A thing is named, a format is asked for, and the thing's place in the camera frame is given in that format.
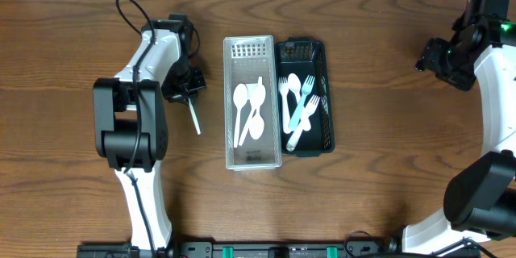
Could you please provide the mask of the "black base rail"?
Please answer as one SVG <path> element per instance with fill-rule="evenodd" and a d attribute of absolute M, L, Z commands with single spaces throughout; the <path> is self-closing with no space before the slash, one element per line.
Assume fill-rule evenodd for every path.
<path fill-rule="evenodd" d="M 393 239 L 388 244 L 378 239 L 357 237 L 343 243 L 211 243 L 195 241 L 172 243 L 154 251 L 125 244 L 85 244 L 77 247 L 80 258 L 349 258 L 413 257 L 403 253 Z"/>

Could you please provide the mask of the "white label sticker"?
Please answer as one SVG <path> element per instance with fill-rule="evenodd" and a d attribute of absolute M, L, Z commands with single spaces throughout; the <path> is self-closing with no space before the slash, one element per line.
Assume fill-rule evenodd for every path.
<path fill-rule="evenodd" d="M 247 92 L 248 92 L 248 100 L 250 100 L 252 98 L 253 92 L 255 91 L 255 89 L 258 86 L 258 84 L 257 83 L 251 83 L 251 84 L 246 84 L 245 86 L 246 86 Z"/>

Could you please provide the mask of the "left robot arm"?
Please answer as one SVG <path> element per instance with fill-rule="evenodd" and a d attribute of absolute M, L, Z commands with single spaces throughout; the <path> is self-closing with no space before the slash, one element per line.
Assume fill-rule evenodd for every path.
<path fill-rule="evenodd" d="M 119 179 L 131 218 L 128 245 L 80 247 L 88 257 L 171 257 L 173 225 L 167 215 L 160 168 L 169 132 L 164 104 L 194 106 L 206 82 L 190 64 L 199 37 L 186 15 L 171 14 L 139 29 L 142 42 L 127 66 L 94 82 L 94 127 L 98 155 Z"/>

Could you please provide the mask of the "black plastic basket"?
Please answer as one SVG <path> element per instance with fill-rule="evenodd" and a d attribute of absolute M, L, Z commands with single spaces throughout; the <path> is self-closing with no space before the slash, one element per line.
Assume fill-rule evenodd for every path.
<path fill-rule="evenodd" d="M 296 148 L 289 152 L 286 144 L 293 134 L 282 131 L 281 150 L 284 154 L 297 157 L 313 157 L 333 152 L 335 135 L 331 110 L 331 95 L 327 73 L 326 52 L 323 42 L 308 37 L 290 37 L 275 44 L 276 69 L 278 79 L 294 74 L 300 82 L 308 76 L 314 78 L 311 93 L 320 97 L 318 108 L 309 117 L 310 127 L 304 130 Z M 296 94 L 290 90 L 287 96 L 290 118 L 298 104 Z"/>

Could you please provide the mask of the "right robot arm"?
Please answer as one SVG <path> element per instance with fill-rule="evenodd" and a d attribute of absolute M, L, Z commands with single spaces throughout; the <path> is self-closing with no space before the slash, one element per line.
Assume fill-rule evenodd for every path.
<path fill-rule="evenodd" d="M 482 244 L 515 236 L 515 25 L 510 0 L 468 0 L 450 40 L 432 38 L 415 68 L 468 91 L 481 91 L 480 158 L 448 183 L 443 207 L 405 227 L 391 256 L 479 257 Z"/>

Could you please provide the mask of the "clear plastic basket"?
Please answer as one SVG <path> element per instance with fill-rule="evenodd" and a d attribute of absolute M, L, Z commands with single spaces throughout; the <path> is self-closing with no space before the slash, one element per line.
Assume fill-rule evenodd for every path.
<path fill-rule="evenodd" d="M 224 109 L 226 167 L 235 171 L 274 169 L 281 166 L 280 117 L 278 112 L 277 73 L 273 37 L 254 35 L 227 37 L 223 41 Z M 260 115 L 264 119 L 262 136 L 254 140 L 250 134 L 243 145 L 234 148 L 236 107 L 233 103 L 235 87 L 240 84 L 258 84 L 263 78 L 266 89 Z M 241 110 L 239 137 L 251 112 L 250 100 Z"/>

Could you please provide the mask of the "white plastic fork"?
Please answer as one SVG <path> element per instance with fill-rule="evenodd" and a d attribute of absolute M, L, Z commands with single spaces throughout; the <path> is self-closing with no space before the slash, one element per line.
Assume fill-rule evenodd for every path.
<path fill-rule="evenodd" d="M 280 77 L 278 79 L 278 90 L 281 95 L 282 131 L 285 134 L 290 134 L 292 130 L 289 129 L 290 114 L 287 100 L 289 85 L 286 77 Z"/>
<path fill-rule="evenodd" d="M 290 136 L 289 141 L 286 144 L 286 149 L 289 152 L 292 152 L 298 145 L 300 136 L 302 132 L 306 129 L 306 124 L 310 122 L 309 117 L 316 111 L 319 101 L 319 96 L 312 95 L 308 103 L 302 109 L 300 123 L 298 124 L 298 127 Z"/>

